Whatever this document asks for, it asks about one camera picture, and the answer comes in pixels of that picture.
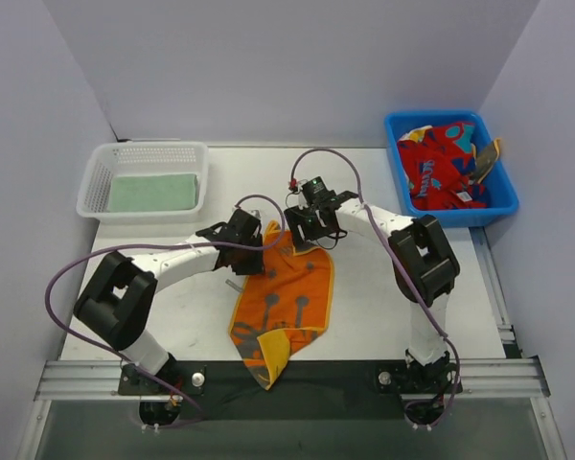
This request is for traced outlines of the orange towel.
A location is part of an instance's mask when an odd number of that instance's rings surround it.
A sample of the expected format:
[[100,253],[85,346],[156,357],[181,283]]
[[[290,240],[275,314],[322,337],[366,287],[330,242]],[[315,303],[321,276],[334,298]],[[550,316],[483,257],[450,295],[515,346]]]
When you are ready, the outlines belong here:
[[289,231],[271,221],[263,243],[265,273],[246,278],[233,311],[229,337],[253,379],[269,390],[290,358],[329,326],[334,262],[325,249],[294,249]]

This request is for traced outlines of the green panda towel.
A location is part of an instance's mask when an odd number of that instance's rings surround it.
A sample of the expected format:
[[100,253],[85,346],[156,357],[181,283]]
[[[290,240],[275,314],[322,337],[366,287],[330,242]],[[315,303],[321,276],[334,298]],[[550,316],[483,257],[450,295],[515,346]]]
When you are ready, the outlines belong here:
[[197,204],[193,173],[117,176],[110,186],[106,210],[111,213],[172,212]]

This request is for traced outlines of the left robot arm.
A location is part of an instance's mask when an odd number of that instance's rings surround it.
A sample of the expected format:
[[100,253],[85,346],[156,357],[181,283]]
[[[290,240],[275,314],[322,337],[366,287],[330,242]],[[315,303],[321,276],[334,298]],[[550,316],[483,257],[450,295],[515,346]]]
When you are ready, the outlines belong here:
[[237,275],[264,272],[262,223],[237,209],[226,222],[202,229],[164,250],[102,258],[74,306],[74,315],[110,348],[169,383],[178,379],[174,357],[147,330],[154,295],[199,273],[229,267]]

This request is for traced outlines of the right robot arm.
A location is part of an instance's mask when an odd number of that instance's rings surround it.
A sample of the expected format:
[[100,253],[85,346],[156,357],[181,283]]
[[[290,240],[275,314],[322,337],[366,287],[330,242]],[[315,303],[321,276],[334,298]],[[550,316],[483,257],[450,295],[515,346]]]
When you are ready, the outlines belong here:
[[323,238],[338,241],[355,233],[388,252],[402,295],[411,303],[408,366],[425,370],[449,363],[445,332],[449,295],[460,265],[438,220],[410,218],[363,201],[354,192],[289,192],[298,203],[285,219],[296,254],[312,251]]

